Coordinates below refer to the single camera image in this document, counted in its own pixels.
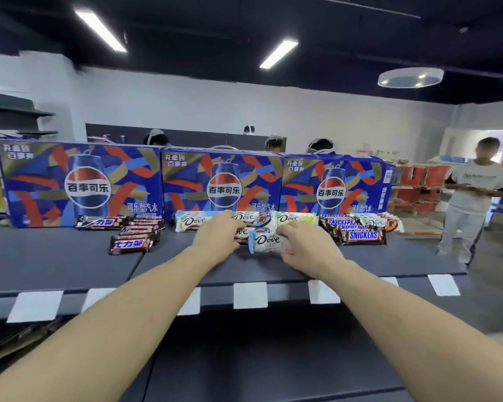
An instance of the right hand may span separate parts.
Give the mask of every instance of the right hand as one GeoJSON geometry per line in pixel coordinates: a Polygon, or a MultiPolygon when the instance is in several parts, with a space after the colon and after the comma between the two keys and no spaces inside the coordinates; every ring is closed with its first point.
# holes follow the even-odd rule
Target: right hand
{"type": "Polygon", "coordinates": [[[324,281],[333,267],[347,262],[330,235],[313,224],[292,221],[277,228],[288,238],[294,254],[282,254],[283,261],[304,274],[324,281]]]}

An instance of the pants with black stripe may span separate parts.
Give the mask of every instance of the pants with black stripe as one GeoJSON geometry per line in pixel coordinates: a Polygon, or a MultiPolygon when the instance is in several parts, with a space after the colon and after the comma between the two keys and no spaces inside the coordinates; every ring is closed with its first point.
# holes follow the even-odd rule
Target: pants with black stripe
{"type": "Polygon", "coordinates": [[[457,207],[449,206],[443,221],[443,234],[438,244],[438,255],[445,255],[451,251],[456,231],[462,231],[462,248],[458,254],[460,264],[469,266],[475,256],[475,246],[481,238],[485,214],[463,213],[457,207]]]}

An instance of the black ceiling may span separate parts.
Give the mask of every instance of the black ceiling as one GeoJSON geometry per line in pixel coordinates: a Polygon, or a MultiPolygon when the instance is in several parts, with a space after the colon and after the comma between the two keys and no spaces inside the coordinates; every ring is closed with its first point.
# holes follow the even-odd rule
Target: black ceiling
{"type": "Polygon", "coordinates": [[[340,1],[375,9],[332,0],[0,0],[0,25],[32,49],[59,44],[77,65],[451,104],[503,100],[503,0],[340,1]],[[73,6],[97,12],[129,53],[110,51],[73,6]],[[259,69],[287,36],[298,47],[259,69]],[[383,71],[416,63],[446,69],[443,82],[376,84],[383,71]]]}

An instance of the rectangular light fixture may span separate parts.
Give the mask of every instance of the rectangular light fixture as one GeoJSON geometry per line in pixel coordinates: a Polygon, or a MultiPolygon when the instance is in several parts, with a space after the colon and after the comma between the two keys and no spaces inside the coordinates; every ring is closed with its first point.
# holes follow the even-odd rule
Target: rectangular light fixture
{"type": "Polygon", "coordinates": [[[127,49],[121,45],[117,38],[112,35],[108,28],[102,23],[97,14],[91,11],[74,10],[77,15],[91,28],[103,41],[105,41],[114,51],[127,53],[127,49]]]}
{"type": "Polygon", "coordinates": [[[288,54],[296,45],[298,45],[298,41],[283,40],[282,43],[278,45],[274,52],[270,53],[268,58],[265,59],[265,61],[259,67],[261,69],[270,69],[277,63],[278,60],[288,54]]]}

